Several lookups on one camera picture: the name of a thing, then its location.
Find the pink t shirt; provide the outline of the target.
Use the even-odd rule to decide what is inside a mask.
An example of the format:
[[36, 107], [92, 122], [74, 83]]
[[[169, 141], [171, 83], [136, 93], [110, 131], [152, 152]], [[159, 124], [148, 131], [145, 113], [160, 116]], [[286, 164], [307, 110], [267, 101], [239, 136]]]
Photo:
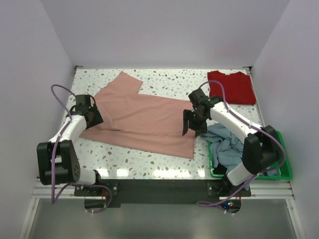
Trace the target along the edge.
[[182, 135], [189, 101], [140, 94], [143, 82], [121, 72], [96, 95], [103, 123], [81, 138], [152, 153], [192, 159], [194, 132]]

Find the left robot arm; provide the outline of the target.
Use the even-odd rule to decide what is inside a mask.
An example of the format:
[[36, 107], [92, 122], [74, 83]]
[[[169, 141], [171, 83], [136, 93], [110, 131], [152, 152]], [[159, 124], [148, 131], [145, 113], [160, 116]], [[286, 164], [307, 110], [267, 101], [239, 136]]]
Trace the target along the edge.
[[80, 134], [103, 122], [102, 116], [91, 95], [76, 95], [75, 105], [60, 131], [48, 142], [39, 143], [37, 161], [39, 178], [43, 185], [80, 184], [86, 185], [91, 195], [103, 191], [102, 181], [95, 170], [81, 169], [73, 143]]

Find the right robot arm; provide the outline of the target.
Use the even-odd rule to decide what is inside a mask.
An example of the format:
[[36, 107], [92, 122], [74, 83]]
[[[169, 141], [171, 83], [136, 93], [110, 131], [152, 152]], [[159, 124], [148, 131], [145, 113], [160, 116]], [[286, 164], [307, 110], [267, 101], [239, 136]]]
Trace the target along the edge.
[[247, 120], [234, 111], [223, 98], [208, 97], [202, 89], [193, 91], [188, 97], [192, 109], [183, 112], [183, 134], [191, 129], [195, 136], [203, 136], [208, 132], [207, 121], [214, 120], [225, 126], [243, 143], [242, 161], [222, 177], [222, 190], [226, 195], [234, 195], [241, 184], [265, 173], [274, 163], [285, 163], [286, 153], [273, 127], [262, 127]]

